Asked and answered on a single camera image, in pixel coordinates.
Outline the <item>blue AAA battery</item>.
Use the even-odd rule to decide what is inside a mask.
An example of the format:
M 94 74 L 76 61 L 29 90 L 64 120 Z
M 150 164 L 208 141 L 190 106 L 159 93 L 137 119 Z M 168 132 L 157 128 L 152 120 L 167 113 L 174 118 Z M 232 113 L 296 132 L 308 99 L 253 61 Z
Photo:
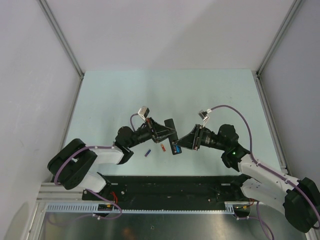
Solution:
M 176 146 L 175 149 L 176 149 L 177 154 L 180 154 L 182 152 L 182 150 L 179 146 Z

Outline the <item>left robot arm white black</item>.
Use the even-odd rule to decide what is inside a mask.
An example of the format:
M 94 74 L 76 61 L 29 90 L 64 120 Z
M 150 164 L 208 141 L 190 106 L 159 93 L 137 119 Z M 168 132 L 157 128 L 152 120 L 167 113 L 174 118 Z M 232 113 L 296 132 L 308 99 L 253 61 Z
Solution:
M 99 165 L 123 165 L 134 154 L 131 148 L 149 140 L 160 143 L 175 133 L 174 128 L 161 125 L 148 117 L 137 130 L 128 126 L 121 127 L 111 146 L 87 146 L 81 139 L 73 139 L 49 161 L 47 169 L 54 176 L 56 185 L 66 190 L 80 187 L 92 191 L 98 199 L 105 200 L 110 196 L 111 188 L 98 172 Z

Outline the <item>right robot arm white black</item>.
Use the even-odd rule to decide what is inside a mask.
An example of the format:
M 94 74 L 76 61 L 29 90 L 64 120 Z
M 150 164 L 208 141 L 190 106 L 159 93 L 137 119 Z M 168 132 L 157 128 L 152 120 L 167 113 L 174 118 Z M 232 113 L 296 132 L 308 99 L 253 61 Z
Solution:
M 302 233 L 314 229 L 320 222 L 320 191 L 315 182 L 308 177 L 298 179 L 254 160 L 238 139 L 233 125 L 223 124 L 214 133 L 196 124 L 174 144 L 196 151 L 201 146 L 221 150 L 224 165 L 240 173 L 238 183 L 230 188 L 235 200 L 247 197 L 262 202 L 283 214 Z

